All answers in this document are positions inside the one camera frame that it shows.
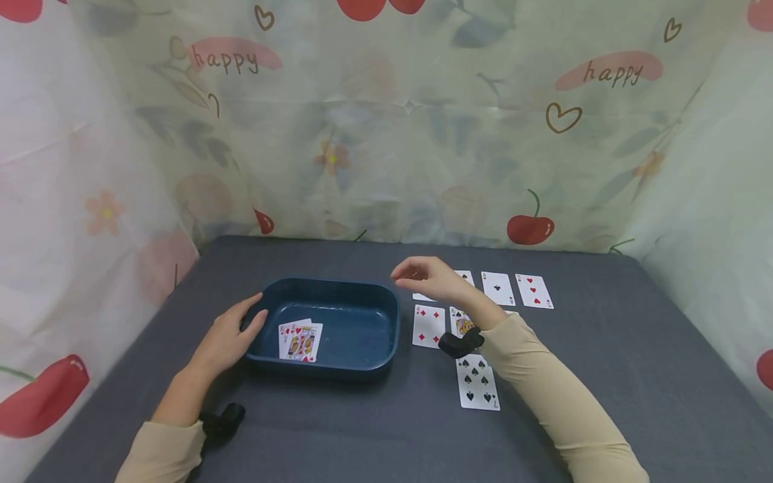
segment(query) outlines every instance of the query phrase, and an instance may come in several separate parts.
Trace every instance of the left hand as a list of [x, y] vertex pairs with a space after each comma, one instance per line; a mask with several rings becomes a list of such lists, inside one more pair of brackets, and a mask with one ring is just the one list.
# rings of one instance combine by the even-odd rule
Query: left hand
[[188, 368], [211, 379], [237, 363], [263, 328], [268, 310], [261, 310], [250, 325], [240, 330], [241, 320], [261, 298], [263, 293], [253, 295], [229, 308], [215, 319], [212, 328], [202, 339], [188, 363]]

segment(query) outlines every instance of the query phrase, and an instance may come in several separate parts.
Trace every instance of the right hand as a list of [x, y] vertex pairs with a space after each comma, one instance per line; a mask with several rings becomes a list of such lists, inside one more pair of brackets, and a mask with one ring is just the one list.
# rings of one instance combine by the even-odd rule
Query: right hand
[[478, 293], [437, 257], [408, 257], [392, 270], [391, 278], [400, 288], [457, 306], [464, 306]]

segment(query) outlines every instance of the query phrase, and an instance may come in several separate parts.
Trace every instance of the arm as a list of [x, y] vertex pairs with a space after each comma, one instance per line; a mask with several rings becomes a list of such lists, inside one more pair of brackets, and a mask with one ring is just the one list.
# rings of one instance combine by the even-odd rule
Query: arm
[[239, 325], [262, 294], [241, 301], [215, 319], [188, 365], [177, 373], [153, 418], [137, 433], [116, 483], [182, 483], [201, 463], [204, 430], [199, 413], [209, 386], [235, 364], [263, 328], [260, 311], [244, 332]]
[[649, 476], [604, 408], [518, 314], [507, 314], [435, 257], [395, 268], [399, 287], [461, 308], [481, 330], [481, 353], [545, 428], [576, 483], [646, 483]]

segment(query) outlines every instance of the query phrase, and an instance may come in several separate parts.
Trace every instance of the black wrist strap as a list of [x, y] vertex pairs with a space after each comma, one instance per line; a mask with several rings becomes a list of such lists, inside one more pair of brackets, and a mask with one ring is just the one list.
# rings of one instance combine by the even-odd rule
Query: black wrist strap
[[481, 329], [473, 327], [462, 338], [446, 332], [440, 337], [438, 347], [454, 359], [460, 359], [483, 345], [483, 342], [485, 339], [481, 335]]

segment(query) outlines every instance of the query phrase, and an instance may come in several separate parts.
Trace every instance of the heart symbol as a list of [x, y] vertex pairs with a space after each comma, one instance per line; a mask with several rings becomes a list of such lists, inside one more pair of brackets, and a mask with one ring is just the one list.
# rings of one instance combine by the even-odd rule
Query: heart symbol
[[264, 12], [260, 5], [255, 5], [255, 20], [257, 24], [261, 26], [264, 32], [274, 26], [274, 13]]
[[[574, 121], [571, 121], [568, 126], [566, 126], [564, 129], [556, 129], [553, 126], [553, 122], [550, 120], [550, 110], [555, 107], [556, 111], [558, 113], [556, 114], [556, 119], [561, 119], [563, 116], [566, 116], [570, 112], [576, 112], [577, 117], [574, 118]], [[566, 111], [561, 110], [561, 106], [557, 102], [551, 102], [547, 105], [547, 109], [545, 110], [545, 121], [547, 122], [547, 127], [550, 128], [550, 130], [556, 134], [561, 134], [562, 132], [567, 132], [571, 128], [574, 127], [575, 124], [580, 122], [580, 117], [582, 117], [582, 107], [572, 107], [571, 109], [567, 109]]]
[[671, 17], [666, 23], [666, 30], [663, 32], [663, 42], [671, 42], [679, 35], [679, 32], [682, 32], [682, 24], [676, 23], [676, 19]]

